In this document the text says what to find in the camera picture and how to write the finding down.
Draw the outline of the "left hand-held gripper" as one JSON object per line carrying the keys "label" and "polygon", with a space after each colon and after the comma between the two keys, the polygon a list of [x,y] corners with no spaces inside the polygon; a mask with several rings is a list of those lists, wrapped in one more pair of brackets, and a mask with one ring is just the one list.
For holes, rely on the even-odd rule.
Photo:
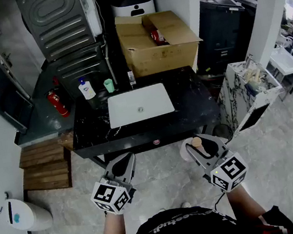
{"label": "left hand-held gripper", "polygon": [[107,213],[121,215],[125,212],[127,203],[132,202],[136,189],[130,184],[134,177],[136,156],[126,152],[117,156],[106,167],[105,175],[110,177],[122,176],[123,181],[102,176],[96,182],[90,200]]}

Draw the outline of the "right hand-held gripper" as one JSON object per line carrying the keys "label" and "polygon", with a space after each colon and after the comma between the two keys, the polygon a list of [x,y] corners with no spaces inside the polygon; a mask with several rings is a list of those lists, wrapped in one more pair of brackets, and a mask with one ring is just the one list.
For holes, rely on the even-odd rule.
{"label": "right hand-held gripper", "polygon": [[239,153],[225,152],[225,143],[217,136],[196,134],[186,143],[187,153],[205,171],[206,180],[223,192],[231,192],[245,179],[248,166]]}

